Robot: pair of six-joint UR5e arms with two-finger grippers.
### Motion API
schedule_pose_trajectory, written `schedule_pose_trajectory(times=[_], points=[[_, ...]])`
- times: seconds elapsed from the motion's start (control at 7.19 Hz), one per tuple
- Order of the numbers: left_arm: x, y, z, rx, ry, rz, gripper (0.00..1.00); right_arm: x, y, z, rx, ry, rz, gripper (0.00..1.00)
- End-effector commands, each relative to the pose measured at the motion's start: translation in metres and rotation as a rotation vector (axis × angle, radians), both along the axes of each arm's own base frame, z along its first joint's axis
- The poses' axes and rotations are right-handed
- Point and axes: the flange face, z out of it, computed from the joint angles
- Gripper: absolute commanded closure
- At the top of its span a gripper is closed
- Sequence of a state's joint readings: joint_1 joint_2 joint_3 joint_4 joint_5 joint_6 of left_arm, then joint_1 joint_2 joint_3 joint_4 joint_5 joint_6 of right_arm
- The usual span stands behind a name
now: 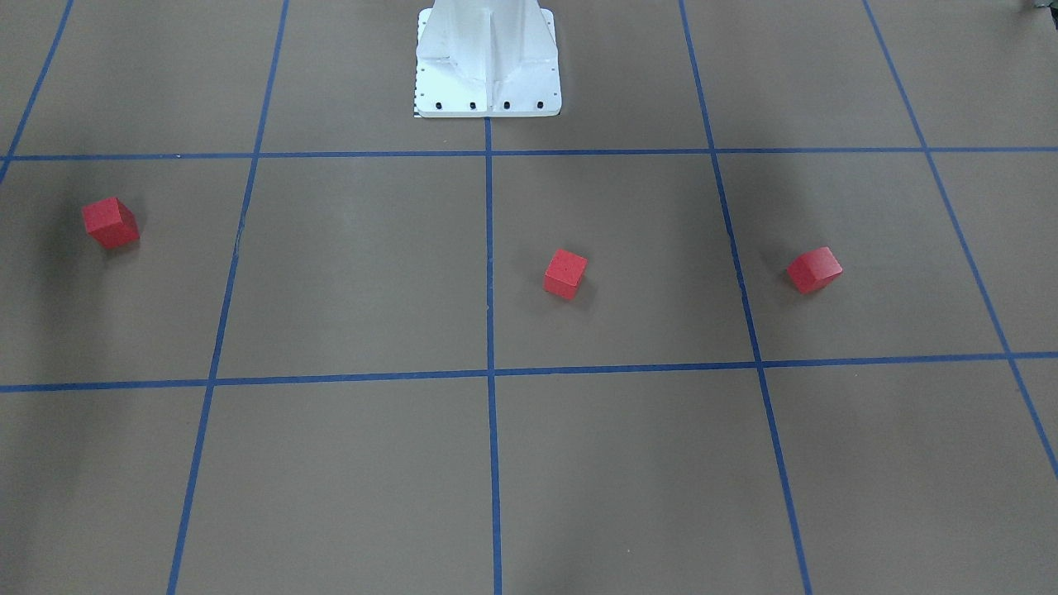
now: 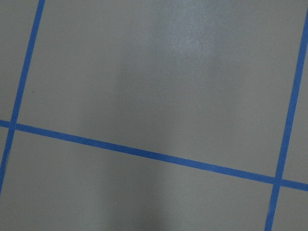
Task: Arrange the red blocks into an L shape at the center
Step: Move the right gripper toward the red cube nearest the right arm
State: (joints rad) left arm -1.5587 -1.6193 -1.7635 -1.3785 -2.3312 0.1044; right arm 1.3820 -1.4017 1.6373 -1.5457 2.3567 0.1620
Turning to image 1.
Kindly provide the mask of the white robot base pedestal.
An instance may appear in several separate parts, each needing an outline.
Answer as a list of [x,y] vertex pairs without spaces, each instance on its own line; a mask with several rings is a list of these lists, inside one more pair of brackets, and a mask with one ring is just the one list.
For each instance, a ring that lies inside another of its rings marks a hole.
[[536,1],[435,1],[417,18],[416,118],[555,118],[555,15]]

